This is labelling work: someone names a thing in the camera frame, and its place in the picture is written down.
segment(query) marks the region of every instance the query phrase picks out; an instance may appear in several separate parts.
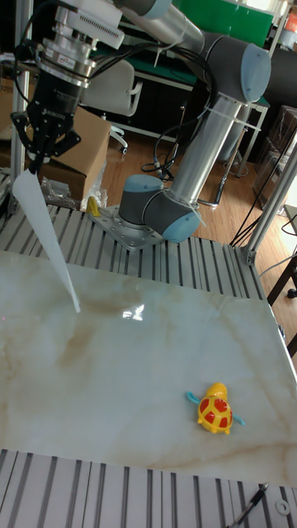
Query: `yellow object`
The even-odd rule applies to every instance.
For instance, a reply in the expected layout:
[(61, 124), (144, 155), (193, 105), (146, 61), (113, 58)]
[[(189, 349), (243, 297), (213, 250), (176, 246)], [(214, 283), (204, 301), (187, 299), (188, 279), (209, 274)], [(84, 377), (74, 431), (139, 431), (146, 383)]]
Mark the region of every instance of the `yellow object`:
[(227, 387), (222, 383), (214, 383), (206, 391), (198, 407), (198, 423), (214, 434), (217, 432), (230, 434), (233, 414), (227, 400)]
[(96, 218), (101, 216), (94, 196), (90, 196), (87, 201), (87, 213), (91, 213)]

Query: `yellow toy turtle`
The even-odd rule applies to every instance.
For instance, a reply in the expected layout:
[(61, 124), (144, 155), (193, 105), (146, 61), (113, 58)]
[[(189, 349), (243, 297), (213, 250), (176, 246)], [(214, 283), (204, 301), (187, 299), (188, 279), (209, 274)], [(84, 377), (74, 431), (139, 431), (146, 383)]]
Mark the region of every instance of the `yellow toy turtle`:
[(186, 393), (186, 396), (191, 402), (198, 404), (198, 423), (207, 431), (214, 434), (224, 432), (229, 435), (233, 419), (245, 426), (242, 418), (233, 415), (228, 403), (227, 387), (222, 383), (211, 385), (202, 400), (196, 398), (192, 393)]

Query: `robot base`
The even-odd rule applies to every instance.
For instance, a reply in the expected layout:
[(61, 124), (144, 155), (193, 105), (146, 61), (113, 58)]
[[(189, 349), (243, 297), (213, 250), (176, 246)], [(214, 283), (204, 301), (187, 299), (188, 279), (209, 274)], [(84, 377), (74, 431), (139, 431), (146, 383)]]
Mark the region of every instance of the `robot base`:
[(146, 225), (134, 225), (119, 216), (119, 206), (113, 205), (100, 210), (101, 216), (90, 214), (92, 222), (99, 224), (118, 244), (134, 252), (163, 241), (163, 237)]

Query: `white chair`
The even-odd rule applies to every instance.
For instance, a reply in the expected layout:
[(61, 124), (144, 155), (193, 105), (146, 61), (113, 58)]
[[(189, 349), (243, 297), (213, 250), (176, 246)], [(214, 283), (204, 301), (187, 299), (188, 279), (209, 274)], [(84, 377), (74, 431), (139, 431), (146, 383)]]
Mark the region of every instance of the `white chair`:
[[(130, 117), (137, 110), (142, 86), (141, 82), (137, 82), (134, 87), (134, 68), (126, 60), (121, 60), (91, 81), (89, 88), (84, 90), (82, 105), (102, 110), (103, 119), (104, 112)], [(124, 133), (122, 129), (111, 126), (111, 137), (122, 145), (122, 153), (126, 153), (128, 148)]]

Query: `marble slab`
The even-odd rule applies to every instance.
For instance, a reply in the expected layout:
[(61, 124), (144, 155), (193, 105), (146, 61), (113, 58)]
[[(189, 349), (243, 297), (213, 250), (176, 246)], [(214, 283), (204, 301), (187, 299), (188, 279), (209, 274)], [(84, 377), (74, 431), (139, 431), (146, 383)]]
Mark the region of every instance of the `marble slab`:
[[(0, 447), (297, 485), (296, 378), (266, 302), (0, 252)], [(212, 435), (190, 390), (247, 423)]]

